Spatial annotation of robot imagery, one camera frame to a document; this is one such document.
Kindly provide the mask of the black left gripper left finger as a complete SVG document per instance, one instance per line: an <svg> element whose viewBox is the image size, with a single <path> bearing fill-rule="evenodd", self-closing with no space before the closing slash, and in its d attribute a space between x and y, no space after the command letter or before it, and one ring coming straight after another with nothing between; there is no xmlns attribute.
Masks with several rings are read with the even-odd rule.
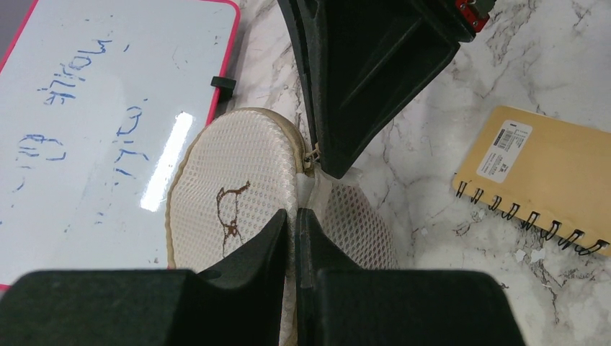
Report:
<svg viewBox="0 0 611 346"><path fill-rule="evenodd" d="M52 270L1 298L3 345L277 345L287 213L202 272Z"/></svg>

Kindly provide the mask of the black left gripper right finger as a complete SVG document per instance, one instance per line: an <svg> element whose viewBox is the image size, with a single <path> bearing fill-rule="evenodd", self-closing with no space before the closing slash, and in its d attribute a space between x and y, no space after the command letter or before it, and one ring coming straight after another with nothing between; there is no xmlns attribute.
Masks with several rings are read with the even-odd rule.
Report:
<svg viewBox="0 0 611 346"><path fill-rule="evenodd" d="M296 218L299 345L523 345L504 291L465 270L365 270Z"/></svg>

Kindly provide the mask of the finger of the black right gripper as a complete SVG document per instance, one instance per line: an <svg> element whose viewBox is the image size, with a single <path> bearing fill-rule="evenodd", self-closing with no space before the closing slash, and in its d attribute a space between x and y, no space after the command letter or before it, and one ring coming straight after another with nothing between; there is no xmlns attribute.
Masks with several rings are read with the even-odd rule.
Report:
<svg viewBox="0 0 611 346"><path fill-rule="evenodd" d="M452 1L307 1L305 30L308 117L336 178L460 47Z"/></svg>
<svg viewBox="0 0 611 346"><path fill-rule="evenodd" d="M278 0L285 24L290 35L295 61L303 92L305 113L308 118L309 134L311 146L314 148L318 143L316 135L316 124L314 118L313 97L311 93L311 69L308 56L308 44L306 41L306 31L303 24L298 2L296 0Z"/></svg>

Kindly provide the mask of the white mesh laundry bag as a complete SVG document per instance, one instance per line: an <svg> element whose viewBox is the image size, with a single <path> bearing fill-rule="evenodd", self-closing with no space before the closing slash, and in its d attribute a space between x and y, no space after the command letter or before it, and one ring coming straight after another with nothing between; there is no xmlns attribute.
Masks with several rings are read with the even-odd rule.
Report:
<svg viewBox="0 0 611 346"><path fill-rule="evenodd" d="M207 269L256 236L279 209L293 221L304 159L300 132L275 112L247 108L216 120L188 148L169 191L169 265ZM363 268L397 268L393 235L357 185L322 175L313 185L305 202L338 248Z"/></svg>

